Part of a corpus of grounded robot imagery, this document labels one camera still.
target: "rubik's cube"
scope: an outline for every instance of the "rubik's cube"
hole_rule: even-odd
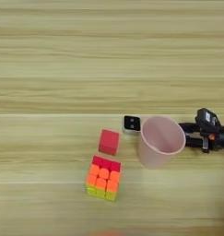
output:
[[[86,188],[88,195],[114,201],[121,179],[121,163],[94,156]]]

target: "table surface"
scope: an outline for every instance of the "table surface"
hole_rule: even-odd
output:
[[[0,1],[0,236],[224,236],[224,150],[151,171],[122,135],[117,201],[84,189],[101,129],[202,107],[224,123],[224,1]]]

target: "orange cube face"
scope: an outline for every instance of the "orange cube face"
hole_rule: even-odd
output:
[[[116,193],[117,189],[118,189],[118,183],[113,182],[113,181],[108,181],[107,192]]]
[[[105,168],[101,168],[99,176],[102,179],[107,180],[109,178],[109,171],[107,169],[105,169]]]
[[[96,181],[97,181],[97,177],[95,175],[88,174],[88,177],[86,179],[86,185],[95,187],[96,186]]]
[[[98,176],[100,173],[100,167],[94,164],[91,164],[89,174]]]
[[[98,189],[106,189],[106,186],[107,186],[107,182],[101,178],[98,178],[97,181],[96,181],[96,188]]]
[[[117,171],[112,171],[110,173],[110,180],[113,182],[120,182],[120,178],[121,178],[121,173],[117,172]]]

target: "pink cup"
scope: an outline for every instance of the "pink cup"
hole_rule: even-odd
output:
[[[145,167],[156,169],[180,153],[185,143],[184,131],[175,121],[152,116],[142,124],[138,157]]]

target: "cup rim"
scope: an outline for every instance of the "cup rim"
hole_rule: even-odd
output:
[[[144,125],[146,124],[147,121],[149,121],[149,120],[151,120],[151,119],[154,119],[154,118],[164,118],[164,119],[166,119],[166,120],[169,120],[170,122],[172,122],[172,123],[175,124],[176,126],[178,126],[178,128],[180,129],[180,132],[181,132],[182,135],[183,135],[183,144],[182,144],[182,146],[181,146],[177,151],[173,151],[173,152],[163,152],[163,151],[158,150],[156,147],[150,145],[150,144],[147,142],[147,140],[146,140],[146,138],[145,138],[145,136],[144,136],[144,129],[143,129],[143,127],[144,127]],[[174,121],[174,120],[171,119],[170,117],[164,116],[164,115],[154,115],[154,116],[150,116],[150,117],[146,118],[145,121],[142,123],[140,134],[141,134],[141,136],[142,136],[144,142],[146,143],[146,145],[147,145],[149,148],[154,149],[156,152],[158,152],[158,153],[161,154],[161,155],[172,156],[172,155],[179,154],[180,152],[183,151],[183,149],[185,148],[185,145],[186,145],[186,136],[185,136],[185,133],[184,133],[184,131],[182,130],[182,128],[179,126],[179,124],[178,124],[176,121]]]

